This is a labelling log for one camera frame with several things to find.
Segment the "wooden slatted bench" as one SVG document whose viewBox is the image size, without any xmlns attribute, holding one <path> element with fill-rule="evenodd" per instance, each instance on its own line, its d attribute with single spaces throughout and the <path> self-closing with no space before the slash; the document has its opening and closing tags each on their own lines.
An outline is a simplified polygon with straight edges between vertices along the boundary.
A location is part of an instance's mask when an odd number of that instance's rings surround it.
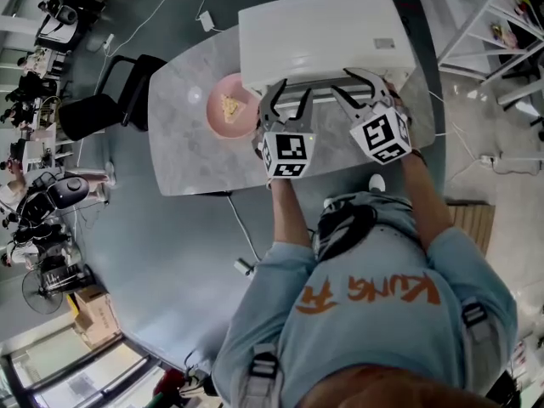
<svg viewBox="0 0 544 408">
<path fill-rule="evenodd" d="M 463 230 L 486 256 L 490 243 L 496 207 L 483 202 L 448 202 L 454 225 Z"/>
</svg>

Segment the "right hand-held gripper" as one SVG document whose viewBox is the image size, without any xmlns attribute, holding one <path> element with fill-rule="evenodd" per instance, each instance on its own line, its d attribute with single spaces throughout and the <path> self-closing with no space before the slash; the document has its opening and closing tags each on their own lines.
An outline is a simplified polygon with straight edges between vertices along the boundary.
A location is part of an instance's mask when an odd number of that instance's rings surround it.
<svg viewBox="0 0 544 408">
<path fill-rule="evenodd" d="M 361 68 L 343 69 L 371 89 L 371 97 L 359 103 L 350 93 L 331 85 L 332 95 L 352 121 L 349 133 L 364 154 L 381 165 L 399 160 L 412 151 L 408 121 L 390 102 L 385 81 Z"/>
</svg>

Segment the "brown cardboard box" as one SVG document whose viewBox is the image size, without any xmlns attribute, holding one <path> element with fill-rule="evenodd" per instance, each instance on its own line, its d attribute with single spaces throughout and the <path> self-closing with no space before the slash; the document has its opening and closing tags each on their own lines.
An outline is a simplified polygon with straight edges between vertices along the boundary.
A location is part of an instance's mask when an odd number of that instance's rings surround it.
<svg viewBox="0 0 544 408">
<path fill-rule="evenodd" d="M 90 348 L 97 348 L 121 333 L 111 296 L 102 287 L 87 286 L 71 293 L 67 299 L 76 329 Z"/>
</svg>

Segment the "person's right hand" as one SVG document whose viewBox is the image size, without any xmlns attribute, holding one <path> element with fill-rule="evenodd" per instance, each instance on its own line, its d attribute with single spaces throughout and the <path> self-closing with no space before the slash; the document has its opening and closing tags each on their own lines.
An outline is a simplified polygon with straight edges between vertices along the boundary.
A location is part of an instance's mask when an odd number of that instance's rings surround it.
<svg viewBox="0 0 544 408">
<path fill-rule="evenodd" d="M 402 98 L 397 93 L 395 86 L 391 82 L 384 82 L 385 86 L 388 89 L 388 96 L 390 97 L 391 105 L 400 113 L 405 112 L 405 105 Z"/>
</svg>

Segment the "toast slice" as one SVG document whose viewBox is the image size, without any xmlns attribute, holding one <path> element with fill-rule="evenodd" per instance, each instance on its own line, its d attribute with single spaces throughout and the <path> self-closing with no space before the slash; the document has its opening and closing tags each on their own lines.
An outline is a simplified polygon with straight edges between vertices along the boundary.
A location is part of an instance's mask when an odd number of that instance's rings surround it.
<svg viewBox="0 0 544 408">
<path fill-rule="evenodd" d="M 246 103 L 235 99 L 229 95 L 221 94 L 220 100 L 224 121 L 228 124 L 233 124 L 234 122 L 236 122 L 240 114 L 247 107 Z"/>
</svg>

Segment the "white toaster oven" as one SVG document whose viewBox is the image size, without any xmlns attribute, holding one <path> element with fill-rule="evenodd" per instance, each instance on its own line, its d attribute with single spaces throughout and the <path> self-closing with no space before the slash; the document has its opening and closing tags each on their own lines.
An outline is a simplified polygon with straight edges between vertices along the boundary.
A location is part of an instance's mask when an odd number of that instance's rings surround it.
<svg viewBox="0 0 544 408">
<path fill-rule="evenodd" d="M 290 84 L 371 71 L 401 89 L 417 68 L 393 0 L 277 0 L 238 14 L 241 80 L 262 96 Z"/>
</svg>

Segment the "black waist pouch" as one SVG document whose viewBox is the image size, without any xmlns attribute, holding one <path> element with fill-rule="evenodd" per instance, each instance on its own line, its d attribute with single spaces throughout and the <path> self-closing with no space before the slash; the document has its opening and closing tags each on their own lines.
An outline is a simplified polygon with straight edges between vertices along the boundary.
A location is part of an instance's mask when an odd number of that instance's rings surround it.
<svg viewBox="0 0 544 408">
<path fill-rule="evenodd" d="M 362 242 L 377 223 L 377 211 L 369 205 L 337 201 L 320 217 L 314 237 L 319 263 L 334 259 Z"/>
</svg>

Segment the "person's light blue jeans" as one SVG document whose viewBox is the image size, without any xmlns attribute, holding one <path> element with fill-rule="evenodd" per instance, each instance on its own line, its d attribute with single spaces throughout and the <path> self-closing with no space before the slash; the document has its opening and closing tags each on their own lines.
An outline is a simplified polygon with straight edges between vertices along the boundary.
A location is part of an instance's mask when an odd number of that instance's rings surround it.
<svg viewBox="0 0 544 408">
<path fill-rule="evenodd" d="M 420 242 L 415 219 L 413 218 L 412 207 L 406 199 L 393 197 L 382 192 L 370 191 L 344 194 L 333 198 L 335 199 L 334 202 L 350 201 L 354 205 L 369 205 L 375 208 L 377 211 L 377 223 L 374 228 L 387 226 L 400 232 L 415 243 Z"/>
</svg>

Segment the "black floor fan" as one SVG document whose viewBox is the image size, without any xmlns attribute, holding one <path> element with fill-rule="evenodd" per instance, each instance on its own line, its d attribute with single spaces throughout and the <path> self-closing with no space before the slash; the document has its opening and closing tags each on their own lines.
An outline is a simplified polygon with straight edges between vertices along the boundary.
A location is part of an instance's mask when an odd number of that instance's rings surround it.
<svg viewBox="0 0 544 408">
<path fill-rule="evenodd" d="M 23 278 L 21 291 L 26 304 L 40 315 L 51 315 L 62 304 L 60 293 L 51 292 L 39 270 L 29 271 Z"/>
</svg>

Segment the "black round device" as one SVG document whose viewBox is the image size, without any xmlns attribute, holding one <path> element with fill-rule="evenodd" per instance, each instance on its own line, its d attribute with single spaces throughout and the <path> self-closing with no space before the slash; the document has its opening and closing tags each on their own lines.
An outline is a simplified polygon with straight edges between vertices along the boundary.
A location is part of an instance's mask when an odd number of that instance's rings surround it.
<svg viewBox="0 0 544 408">
<path fill-rule="evenodd" d="M 89 194 L 89 183 L 81 176 L 62 178 L 48 187 L 49 200 L 57 209 L 66 209 L 85 200 Z"/>
</svg>

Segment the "pink plate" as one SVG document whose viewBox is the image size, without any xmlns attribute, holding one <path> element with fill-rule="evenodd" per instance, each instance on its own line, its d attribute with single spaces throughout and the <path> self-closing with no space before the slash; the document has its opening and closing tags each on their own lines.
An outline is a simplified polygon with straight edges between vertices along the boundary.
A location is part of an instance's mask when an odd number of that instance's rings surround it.
<svg viewBox="0 0 544 408">
<path fill-rule="evenodd" d="M 233 124 L 224 121 L 221 94 L 246 103 L 245 110 Z M 213 87 L 207 99 L 207 122 L 219 137 L 225 139 L 239 139 L 255 131 L 258 124 L 258 99 L 244 89 L 240 73 L 225 76 Z"/>
</svg>

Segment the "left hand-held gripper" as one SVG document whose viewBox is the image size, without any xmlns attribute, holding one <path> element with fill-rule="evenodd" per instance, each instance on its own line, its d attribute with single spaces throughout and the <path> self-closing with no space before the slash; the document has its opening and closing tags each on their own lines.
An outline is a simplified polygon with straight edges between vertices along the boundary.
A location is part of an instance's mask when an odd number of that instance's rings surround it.
<svg viewBox="0 0 544 408">
<path fill-rule="evenodd" d="M 279 121 L 275 105 L 286 88 L 281 79 L 267 89 L 259 104 L 256 150 L 262 157 L 269 179 L 300 179 L 309 169 L 315 148 L 311 127 L 313 92 L 308 88 L 292 120 Z"/>
</svg>

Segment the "red green white bedding pile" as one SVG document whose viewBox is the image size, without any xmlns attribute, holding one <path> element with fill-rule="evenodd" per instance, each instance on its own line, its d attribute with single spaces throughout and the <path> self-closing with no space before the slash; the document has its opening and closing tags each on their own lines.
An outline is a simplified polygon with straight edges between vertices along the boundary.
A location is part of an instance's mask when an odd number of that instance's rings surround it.
<svg viewBox="0 0 544 408">
<path fill-rule="evenodd" d="M 153 398 L 146 408 L 184 408 L 186 399 L 180 395 L 185 385 L 184 373 L 170 369 L 164 373 L 153 390 Z"/>
</svg>

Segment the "person's right forearm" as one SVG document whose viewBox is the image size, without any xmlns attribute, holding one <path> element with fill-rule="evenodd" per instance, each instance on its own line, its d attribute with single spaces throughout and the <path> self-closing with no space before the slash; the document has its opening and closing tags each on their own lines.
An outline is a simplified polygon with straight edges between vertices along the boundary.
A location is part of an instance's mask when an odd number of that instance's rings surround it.
<svg viewBox="0 0 544 408">
<path fill-rule="evenodd" d="M 416 231 L 425 251 L 453 226 L 448 207 L 434 188 L 428 167 L 419 151 L 401 159 L 405 191 L 411 201 Z"/>
</svg>

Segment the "black chair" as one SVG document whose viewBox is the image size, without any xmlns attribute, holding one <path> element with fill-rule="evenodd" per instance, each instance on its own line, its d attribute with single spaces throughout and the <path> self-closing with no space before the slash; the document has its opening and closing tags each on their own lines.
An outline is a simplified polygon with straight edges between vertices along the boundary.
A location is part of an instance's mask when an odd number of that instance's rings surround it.
<svg viewBox="0 0 544 408">
<path fill-rule="evenodd" d="M 132 70 L 119 99 L 114 100 L 104 93 L 104 89 L 114 68 L 120 63 L 129 63 Z M 82 140 L 117 124 L 146 132 L 150 79 L 166 64 L 165 60 L 147 54 L 142 54 L 137 59 L 114 56 L 99 80 L 95 95 L 59 108 L 61 129 L 73 141 Z"/>
</svg>

